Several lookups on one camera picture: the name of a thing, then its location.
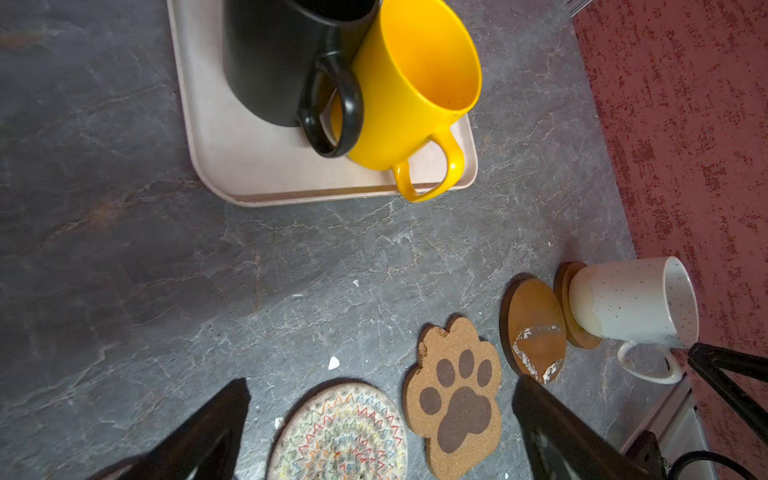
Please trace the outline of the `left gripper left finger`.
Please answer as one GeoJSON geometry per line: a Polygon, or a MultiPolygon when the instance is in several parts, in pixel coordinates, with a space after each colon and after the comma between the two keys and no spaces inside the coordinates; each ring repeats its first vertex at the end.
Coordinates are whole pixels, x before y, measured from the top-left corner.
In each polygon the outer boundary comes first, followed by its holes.
{"type": "Polygon", "coordinates": [[[233,479],[251,396],[244,378],[223,387],[152,450],[93,479],[233,479]]]}

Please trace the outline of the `paw shaped cork coaster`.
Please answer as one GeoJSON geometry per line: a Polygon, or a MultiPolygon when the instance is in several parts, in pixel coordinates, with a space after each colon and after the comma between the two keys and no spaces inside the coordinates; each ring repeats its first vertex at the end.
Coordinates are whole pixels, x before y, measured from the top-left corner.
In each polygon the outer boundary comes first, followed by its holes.
{"type": "Polygon", "coordinates": [[[433,475],[459,479],[500,442],[499,354],[469,319],[456,317],[425,328],[417,356],[403,387],[406,421],[425,440],[433,475]]]}

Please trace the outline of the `brown round coaster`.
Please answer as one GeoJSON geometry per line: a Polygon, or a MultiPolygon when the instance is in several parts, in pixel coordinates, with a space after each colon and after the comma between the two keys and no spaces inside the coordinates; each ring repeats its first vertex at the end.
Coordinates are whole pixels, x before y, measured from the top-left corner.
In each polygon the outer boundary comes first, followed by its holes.
{"type": "Polygon", "coordinates": [[[567,340],[577,348],[591,350],[597,348],[602,343],[602,339],[590,334],[578,324],[569,300],[571,281],[579,271],[586,267],[587,265],[581,261],[562,263],[555,276],[553,291],[563,311],[567,340]]]}

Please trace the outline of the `multicolour woven coaster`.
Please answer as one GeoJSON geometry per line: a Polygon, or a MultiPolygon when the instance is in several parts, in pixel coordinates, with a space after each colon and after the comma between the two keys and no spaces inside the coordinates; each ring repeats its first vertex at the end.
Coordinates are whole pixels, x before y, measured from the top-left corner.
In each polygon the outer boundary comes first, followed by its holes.
{"type": "Polygon", "coordinates": [[[394,402],[362,382],[341,383],[307,400],[283,427],[268,479],[403,479],[405,422],[394,402]]]}

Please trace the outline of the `dark brown glossy coaster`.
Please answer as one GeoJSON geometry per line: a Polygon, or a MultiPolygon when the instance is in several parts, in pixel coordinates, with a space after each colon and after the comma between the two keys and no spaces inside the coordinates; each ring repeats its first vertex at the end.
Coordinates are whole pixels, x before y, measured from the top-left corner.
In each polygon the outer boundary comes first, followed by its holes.
{"type": "Polygon", "coordinates": [[[507,362],[519,375],[544,385],[557,378],[566,354],[566,324],[553,289],[524,272],[503,296],[500,339],[507,362]]]}

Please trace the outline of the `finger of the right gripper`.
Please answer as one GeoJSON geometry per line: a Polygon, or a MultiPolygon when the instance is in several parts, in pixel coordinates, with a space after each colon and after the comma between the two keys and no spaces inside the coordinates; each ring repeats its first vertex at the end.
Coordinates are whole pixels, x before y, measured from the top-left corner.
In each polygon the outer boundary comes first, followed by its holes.
{"type": "Polygon", "coordinates": [[[767,411],[726,372],[767,383],[767,358],[701,342],[688,350],[688,364],[767,443],[767,411]]]}

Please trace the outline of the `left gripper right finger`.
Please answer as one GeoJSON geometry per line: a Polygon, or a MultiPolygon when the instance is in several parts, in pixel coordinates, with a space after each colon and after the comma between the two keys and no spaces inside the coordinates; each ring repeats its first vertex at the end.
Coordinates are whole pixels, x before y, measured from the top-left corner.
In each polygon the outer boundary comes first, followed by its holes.
{"type": "Polygon", "coordinates": [[[532,377],[519,378],[513,412],[534,479],[649,479],[532,377]]]}

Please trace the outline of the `black mug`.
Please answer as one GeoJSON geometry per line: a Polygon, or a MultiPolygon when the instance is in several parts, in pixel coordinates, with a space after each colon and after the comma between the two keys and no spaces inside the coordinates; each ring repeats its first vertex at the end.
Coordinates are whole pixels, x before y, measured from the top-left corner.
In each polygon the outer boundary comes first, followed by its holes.
{"type": "Polygon", "coordinates": [[[300,127],[325,158],[356,145],[364,100],[352,63],[377,1],[223,4],[223,65],[240,102],[259,118],[300,127]]]}

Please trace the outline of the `white speckled mug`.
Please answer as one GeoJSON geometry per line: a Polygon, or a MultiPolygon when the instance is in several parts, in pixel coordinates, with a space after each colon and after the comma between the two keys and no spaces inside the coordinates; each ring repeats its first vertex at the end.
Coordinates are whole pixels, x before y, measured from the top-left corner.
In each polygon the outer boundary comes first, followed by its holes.
{"type": "Polygon", "coordinates": [[[699,339],[699,310],[692,280],[674,256],[601,263],[579,270],[568,289],[572,316],[582,329],[604,339],[621,340],[616,357],[642,380],[674,385],[683,368],[674,349],[689,349],[699,339]],[[638,345],[656,347],[668,370],[663,375],[637,371],[628,362],[638,345]]]}

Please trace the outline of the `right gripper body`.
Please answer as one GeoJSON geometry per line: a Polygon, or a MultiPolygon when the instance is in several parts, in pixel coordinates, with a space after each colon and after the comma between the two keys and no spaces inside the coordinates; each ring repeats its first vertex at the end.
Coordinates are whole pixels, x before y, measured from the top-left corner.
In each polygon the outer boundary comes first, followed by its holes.
{"type": "Polygon", "coordinates": [[[640,432],[625,453],[625,458],[629,462],[625,479],[664,480],[667,476],[658,439],[651,431],[640,432]]]}

